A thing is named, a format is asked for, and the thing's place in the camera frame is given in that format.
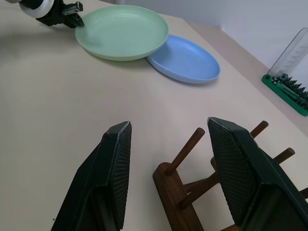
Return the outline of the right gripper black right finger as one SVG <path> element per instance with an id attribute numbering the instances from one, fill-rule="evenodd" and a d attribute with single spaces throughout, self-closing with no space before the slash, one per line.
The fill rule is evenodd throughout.
<path id="1" fill-rule="evenodd" d="M 240 231 L 308 231 L 308 203 L 245 128 L 207 120 L 219 181 Z"/>

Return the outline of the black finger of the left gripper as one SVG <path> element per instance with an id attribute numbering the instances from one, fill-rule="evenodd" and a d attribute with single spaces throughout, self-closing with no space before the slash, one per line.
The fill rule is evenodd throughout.
<path id="1" fill-rule="evenodd" d="M 83 4 L 79 1 L 70 4 L 63 4 L 62 15 L 71 15 L 83 11 Z"/>
<path id="2" fill-rule="evenodd" d="M 64 25 L 69 28 L 84 27 L 84 22 L 78 13 L 64 15 Z"/>

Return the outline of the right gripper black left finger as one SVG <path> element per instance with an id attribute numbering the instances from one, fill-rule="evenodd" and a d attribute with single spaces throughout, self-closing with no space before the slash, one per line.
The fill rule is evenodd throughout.
<path id="1" fill-rule="evenodd" d="M 51 231 L 121 231 L 128 196 L 132 125 L 110 127 L 78 168 Z"/>

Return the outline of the wooden dish rack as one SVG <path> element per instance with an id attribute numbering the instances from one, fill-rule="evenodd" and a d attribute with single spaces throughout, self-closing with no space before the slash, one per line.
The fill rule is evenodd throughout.
<path id="1" fill-rule="evenodd" d="M 255 137 L 267 126 L 268 123 L 262 121 L 249 133 L 255 140 Z M 197 128 L 176 158 L 171 163 L 161 163 L 153 173 L 153 180 L 172 231 L 205 231 L 193 207 L 193 203 L 215 185 L 221 185 L 214 156 L 211 159 L 214 173 L 205 179 L 183 184 L 177 172 L 178 166 L 204 134 L 205 131 L 202 128 Z M 275 158 L 271 158 L 280 165 L 294 154 L 294 150 L 288 148 Z M 299 192 L 307 202 L 308 187 Z M 222 231 L 240 231 L 240 229 L 234 223 Z"/>

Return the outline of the green plate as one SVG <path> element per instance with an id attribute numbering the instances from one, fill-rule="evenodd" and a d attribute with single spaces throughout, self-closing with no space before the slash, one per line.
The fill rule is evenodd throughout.
<path id="1" fill-rule="evenodd" d="M 83 16 L 75 29 L 78 43 L 87 52 L 111 61 L 133 61 L 158 50 L 167 40 L 165 19 L 149 9 L 115 5 Z"/>

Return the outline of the green screwdriver bit set case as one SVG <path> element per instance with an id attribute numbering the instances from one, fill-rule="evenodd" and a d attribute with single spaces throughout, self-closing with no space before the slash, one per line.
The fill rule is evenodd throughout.
<path id="1" fill-rule="evenodd" d="M 295 79 L 292 71 L 308 57 L 308 28 L 302 28 L 261 81 L 300 115 L 308 116 L 308 84 Z"/>

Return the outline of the blue plate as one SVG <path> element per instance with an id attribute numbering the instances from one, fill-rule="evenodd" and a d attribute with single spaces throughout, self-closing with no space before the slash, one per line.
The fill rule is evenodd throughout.
<path id="1" fill-rule="evenodd" d="M 183 83 L 205 84 L 220 75 L 220 66 L 208 51 L 175 35 L 146 59 L 158 72 Z"/>

